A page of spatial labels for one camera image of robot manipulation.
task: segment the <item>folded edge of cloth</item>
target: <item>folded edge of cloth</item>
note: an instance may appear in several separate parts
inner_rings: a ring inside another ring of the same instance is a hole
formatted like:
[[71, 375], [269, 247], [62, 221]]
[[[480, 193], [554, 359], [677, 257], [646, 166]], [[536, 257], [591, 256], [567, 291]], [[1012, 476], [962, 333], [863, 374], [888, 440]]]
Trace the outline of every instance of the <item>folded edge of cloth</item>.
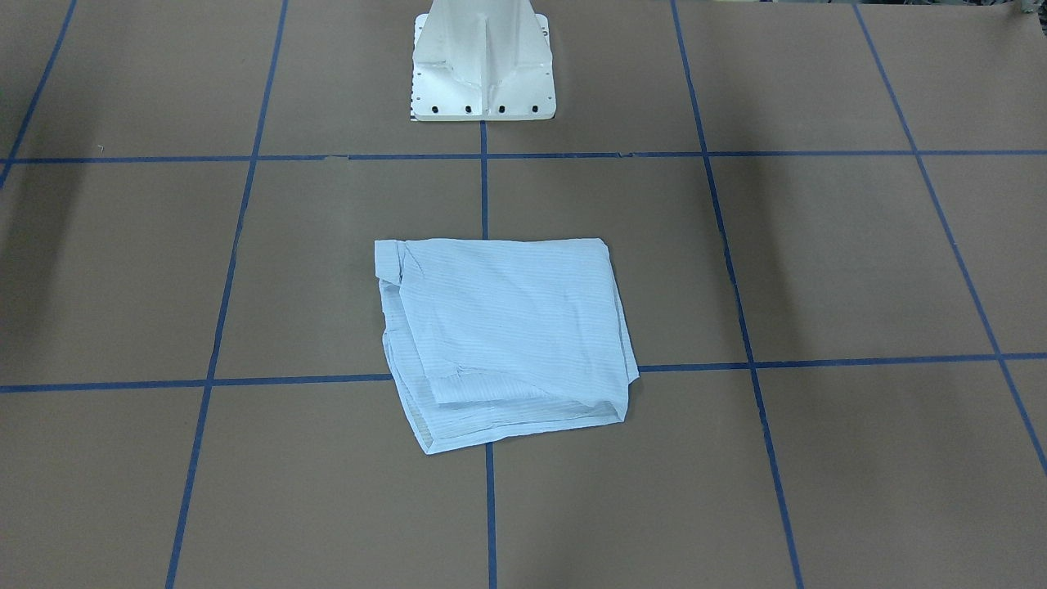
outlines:
[[625, 420], [639, 370], [602, 240], [381, 240], [375, 274], [426, 454]]

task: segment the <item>metal object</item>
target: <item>metal object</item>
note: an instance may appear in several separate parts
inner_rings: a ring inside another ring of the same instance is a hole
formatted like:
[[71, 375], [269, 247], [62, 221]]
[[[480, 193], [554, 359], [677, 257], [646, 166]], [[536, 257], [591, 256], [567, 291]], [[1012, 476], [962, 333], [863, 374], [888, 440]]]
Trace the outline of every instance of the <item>metal object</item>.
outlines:
[[556, 113], [549, 20], [530, 0], [433, 0], [415, 21], [417, 120], [535, 120]]

